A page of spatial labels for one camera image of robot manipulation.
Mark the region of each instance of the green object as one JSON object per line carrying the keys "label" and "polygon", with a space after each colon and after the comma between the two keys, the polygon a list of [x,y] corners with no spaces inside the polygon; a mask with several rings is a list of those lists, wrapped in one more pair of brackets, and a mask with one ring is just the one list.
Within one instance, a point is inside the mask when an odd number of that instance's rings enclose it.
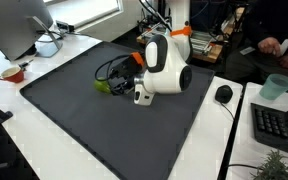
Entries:
{"label": "green object", "polygon": [[99,81],[95,80],[94,83],[94,88],[100,92],[108,93],[111,94],[110,86],[107,83],[107,81]]}
{"label": "green object", "polygon": [[286,91],[288,91],[288,77],[280,74],[271,74],[266,79],[260,95],[265,99],[275,100]]}
{"label": "green object", "polygon": [[279,151],[271,151],[265,158],[265,162],[258,167],[256,174],[252,174],[254,180],[288,180],[288,157]]}

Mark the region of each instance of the white desk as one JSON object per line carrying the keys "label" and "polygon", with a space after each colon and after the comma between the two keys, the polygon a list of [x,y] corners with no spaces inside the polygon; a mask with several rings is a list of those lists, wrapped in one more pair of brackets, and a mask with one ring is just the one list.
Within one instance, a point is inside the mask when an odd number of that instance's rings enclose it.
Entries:
{"label": "white desk", "polygon": [[[252,166],[260,166],[263,158],[271,150],[276,150],[269,146],[258,143],[254,139],[253,121],[250,103],[255,103],[271,108],[287,111],[288,110],[288,93],[282,94],[275,101],[269,101],[262,98],[258,93],[262,88],[261,85],[248,83],[244,95],[244,101],[241,109],[241,115],[236,131],[233,151],[230,164],[247,164]],[[227,180],[252,179],[251,174],[256,174],[256,169],[246,167],[233,166],[228,169]]]}
{"label": "white desk", "polygon": [[[19,90],[34,79],[60,66],[99,40],[70,35],[63,48],[50,59],[25,57],[9,62],[0,52],[0,73],[34,58],[19,84],[0,81],[0,109],[14,116],[3,123],[18,148],[42,180],[118,179],[92,154],[25,100]],[[215,77],[200,108],[170,179],[216,179],[232,126],[229,113],[217,104],[217,88],[228,84],[234,96],[228,109],[235,114],[242,85]]]}

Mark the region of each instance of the plastic cup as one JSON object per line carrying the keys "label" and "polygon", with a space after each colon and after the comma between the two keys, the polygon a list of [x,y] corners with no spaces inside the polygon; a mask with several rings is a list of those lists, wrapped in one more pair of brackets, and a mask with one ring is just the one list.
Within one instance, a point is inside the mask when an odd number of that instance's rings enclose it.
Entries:
{"label": "plastic cup", "polygon": [[275,100],[288,91],[288,77],[280,74],[271,74],[267,77],[260,95],[268,100]]}

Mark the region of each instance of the mug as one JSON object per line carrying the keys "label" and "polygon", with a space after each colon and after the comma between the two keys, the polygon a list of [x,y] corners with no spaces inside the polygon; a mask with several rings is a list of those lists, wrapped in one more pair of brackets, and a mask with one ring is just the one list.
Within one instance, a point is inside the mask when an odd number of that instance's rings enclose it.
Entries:
{"label": "mug", "polygon": [[19,83],[24,80],[24,72],[20,67],[12,67],[0,75],[0,80]]}

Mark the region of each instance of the keyboard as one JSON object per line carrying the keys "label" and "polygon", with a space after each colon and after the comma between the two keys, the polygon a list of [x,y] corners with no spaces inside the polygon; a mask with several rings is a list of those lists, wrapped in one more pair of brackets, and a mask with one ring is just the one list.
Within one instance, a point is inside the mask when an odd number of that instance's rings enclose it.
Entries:
{"label": "keyboard", "polygon": [[251,103],[254,136],[259,143],[288,152],[285,112]]}

